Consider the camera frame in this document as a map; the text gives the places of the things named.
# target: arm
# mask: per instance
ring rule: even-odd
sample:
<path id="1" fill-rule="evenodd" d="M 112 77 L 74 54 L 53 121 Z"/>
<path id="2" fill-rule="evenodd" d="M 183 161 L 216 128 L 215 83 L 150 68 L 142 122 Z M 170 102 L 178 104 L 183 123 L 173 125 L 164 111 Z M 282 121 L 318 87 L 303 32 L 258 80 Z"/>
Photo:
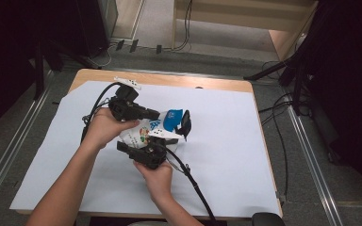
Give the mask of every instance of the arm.
<path id="1" fill-rule="evenodd" d="M 73 225 L 99 151 L 138 121 L 116 121 L 108 108 L 101 108 L 65 170 L 43 196 L 28 225 Z"/>
<path id="2" fill-rule="evenodd" d="M 173 198 L 173 168 L 168 162 L 162 163 L 157 169 L 148 169 L 135 161 L 134 165 L 145 178 L 152 201 L 172 226 L 202 225 Z"/>

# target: black cloth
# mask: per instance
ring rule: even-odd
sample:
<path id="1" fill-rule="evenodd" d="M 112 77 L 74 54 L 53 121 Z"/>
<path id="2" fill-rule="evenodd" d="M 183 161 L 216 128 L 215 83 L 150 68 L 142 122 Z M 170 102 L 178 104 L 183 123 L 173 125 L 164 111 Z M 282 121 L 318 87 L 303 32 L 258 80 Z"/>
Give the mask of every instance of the black cloth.
<path id="1" fill-rule="evenodd" d="M 30 39 L 18 11 L 0 1 L 0 118 L 34 82 Z"/>
<path id="2" fill-rule="evenodd" d="M 335 1 L 321 4 L 318 13 Z M 307 86 L 337 131 L 329 146 L 362 174 L 362 1 L 339 1 L 315 42 Z"/>

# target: gray carpet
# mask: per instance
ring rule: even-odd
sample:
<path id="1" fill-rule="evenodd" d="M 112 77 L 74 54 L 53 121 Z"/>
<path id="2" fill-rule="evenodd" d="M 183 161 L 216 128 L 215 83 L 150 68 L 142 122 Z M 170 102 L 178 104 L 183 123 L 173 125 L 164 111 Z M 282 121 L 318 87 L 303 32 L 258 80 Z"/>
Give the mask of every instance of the gray carpet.
<path id="1" fill-rule="evenodd" d="M 154 50 L 139 49 L 130 54 L 127 47 L 122 51 L 111 52 L 112 62 L 104 67 L 105 70 L 137 69 L 162 72 L 199 73 L 201 76 L 228 77 L 241 79 L 243 75 L 254 74 L 261 71 L 263 62 L 225 58 L 219 56 L 202 56 L 193 54 L 163 53 L 156 55 Z M 65 67 L 62 72 L 55 73 L 52 90 L 29 131 L 25 142 L 14 160 L 8 175 L 0 187 L 0 225 L 23 225 L 27 216 L 22 216 L 8 210 L 17 189 L 36 151 L 40 147 L 50 121 L 56 114 L 57 105 L 66 95 L 73 82 L 77 70 L 81 66 L 64 57 Z M 105 55 L 95 59 L 104 64 L 108 58 Z M 258 109 L 273 105 L 283 93 L 274 80 L 263 78 L 261 82 L 253 83 Z M 33 97 L 31 87 L 19 101 L 5 114 L 0 121 L 0 156 L 31 105 Z M 260 115 L 265 119 L 269 113 Z M 277 117 L 281 134 L 286 144 L 288 154 L 288 194 L 283 206 L 284 221 L 287 226 L 323 226 L 329 225 L 327 216 L 317 189 L 314 186 L 309 168 L 306 164 L 300 142 L 290 121 L 287 112 Z M 304 125 L 308 133 L 321 169 L 333 193 L 344 225 L 362 225 L 362 177 L 348 166 L 335 166 L 328 162 L 326 150 L 316 130 L 316 126 L 309 118 L 304 118 Z M 284 193 L 286 188 L 286 171 L 284 153 L 280 144 L 273 121 L 263 127 L 264 136 L 268 146 L 271 166 L 278 190 Z M 89 219 L 81 217 L 79 225 L 87 225 Z M 248 221 L 229 222 L 229 225 L 250 225 Z"/>

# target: white paper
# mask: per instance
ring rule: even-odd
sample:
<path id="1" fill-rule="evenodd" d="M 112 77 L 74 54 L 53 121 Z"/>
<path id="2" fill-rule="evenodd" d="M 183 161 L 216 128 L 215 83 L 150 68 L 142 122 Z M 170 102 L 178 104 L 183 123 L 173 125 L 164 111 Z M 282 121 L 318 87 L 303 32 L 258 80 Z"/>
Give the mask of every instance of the white paper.
<path id="1" fill-rule="evenodd" d="M 62 99 L 10 209 L 34 209 L 73 156 L 84 127 L 81 119 L 108 84 L 87 82 Z M 106 97 L 114 96 L 116 88 Z M 189 164 L 216 217 L 280 215 L 253 93 L 150 85 L 138 93 L 135 102 L 144 107 L 190 111 L 192 129 L 188 142 L 178 144 L 177 156 Z M 142 176 L 128 155 L 117 151 L 116 143 L 98 154 L 80 211 L 160 214 Z M 188 178 L 176 170 L 172 192 L 192 215 L 207 216 Z"/>

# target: person's right hand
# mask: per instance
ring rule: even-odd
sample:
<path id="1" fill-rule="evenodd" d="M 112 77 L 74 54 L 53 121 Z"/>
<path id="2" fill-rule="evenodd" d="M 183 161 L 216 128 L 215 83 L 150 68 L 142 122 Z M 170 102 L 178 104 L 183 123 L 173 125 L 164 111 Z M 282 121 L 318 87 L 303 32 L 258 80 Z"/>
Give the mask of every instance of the person's right hand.
<path id="1" fill-rule="evenodd" d="M 107 107 L 101 107 L 93 116 L 90 128 L 83 140 L 83 145 L 103 149 L 113 138 L 123 130 L 137 126 L 140 121 L 117 121 Z"/>
<path id="2" fill-rule="evenodd" d="M 163 162 L 157 169 L 149 169 L 136 161 L 134 165 L 145 178 L 153 202 L 173 197 L 171 192 L 173 167 L 170 163 Z"/>

